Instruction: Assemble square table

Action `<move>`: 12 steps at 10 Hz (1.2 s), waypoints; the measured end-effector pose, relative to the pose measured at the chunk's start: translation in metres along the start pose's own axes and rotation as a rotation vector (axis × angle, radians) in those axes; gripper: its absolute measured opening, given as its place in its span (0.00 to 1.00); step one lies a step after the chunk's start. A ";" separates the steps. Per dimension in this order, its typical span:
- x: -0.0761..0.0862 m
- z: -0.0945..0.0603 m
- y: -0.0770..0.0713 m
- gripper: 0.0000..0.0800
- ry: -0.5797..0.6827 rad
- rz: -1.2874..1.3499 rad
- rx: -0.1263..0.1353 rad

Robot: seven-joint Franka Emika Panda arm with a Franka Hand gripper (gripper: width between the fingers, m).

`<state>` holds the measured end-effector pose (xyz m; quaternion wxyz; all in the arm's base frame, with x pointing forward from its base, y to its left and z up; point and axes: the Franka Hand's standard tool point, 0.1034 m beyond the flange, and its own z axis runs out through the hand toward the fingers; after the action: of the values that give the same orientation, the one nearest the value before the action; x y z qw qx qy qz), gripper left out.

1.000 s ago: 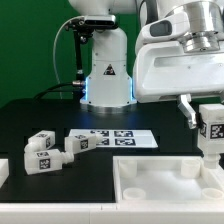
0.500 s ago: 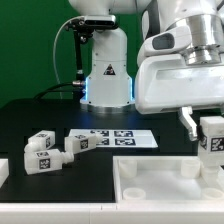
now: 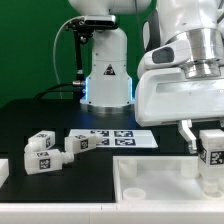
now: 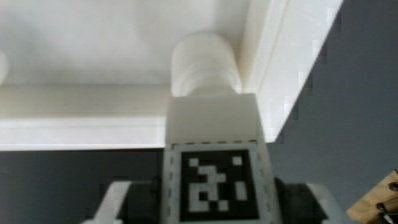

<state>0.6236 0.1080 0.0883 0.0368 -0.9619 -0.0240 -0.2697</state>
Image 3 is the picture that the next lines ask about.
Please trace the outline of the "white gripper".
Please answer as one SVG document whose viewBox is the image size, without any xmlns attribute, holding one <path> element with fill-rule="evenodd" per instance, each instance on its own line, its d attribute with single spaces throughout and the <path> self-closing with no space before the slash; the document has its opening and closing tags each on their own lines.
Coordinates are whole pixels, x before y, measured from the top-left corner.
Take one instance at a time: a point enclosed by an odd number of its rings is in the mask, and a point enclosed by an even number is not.
<svg viewBox="0 0 224 224">
<path fill-rule="evenodd" d="M 224 117 L 224 76 L 187 79 L 181 65 L 192 55 L 188 40 L 178 40 L 142 57 L 135 91 L 135 119 L 141 126 L 178 122 L 178 131 L 197 153 L 192 121 Z"/>
</svg>

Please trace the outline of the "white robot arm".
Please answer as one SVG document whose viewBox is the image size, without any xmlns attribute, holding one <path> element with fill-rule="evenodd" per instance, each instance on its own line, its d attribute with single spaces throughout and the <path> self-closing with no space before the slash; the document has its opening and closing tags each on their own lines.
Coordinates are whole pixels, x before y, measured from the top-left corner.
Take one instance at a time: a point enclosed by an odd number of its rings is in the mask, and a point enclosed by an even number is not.
<svg viewBox="0 0 224 224">
<path fill-rule="evenodd" d="M 92 69 L 81 107 L 105 113 L 134 109 L 142 127 L 176 124 L 196 151 L 193 122 L 224 117 L 224 29 L 217 0 L 68 0 L 93 33 Z M 110 28 L 116 14 L 142 12 L 138 84 L 126 71 L 127 40 Z"/>
</svg>

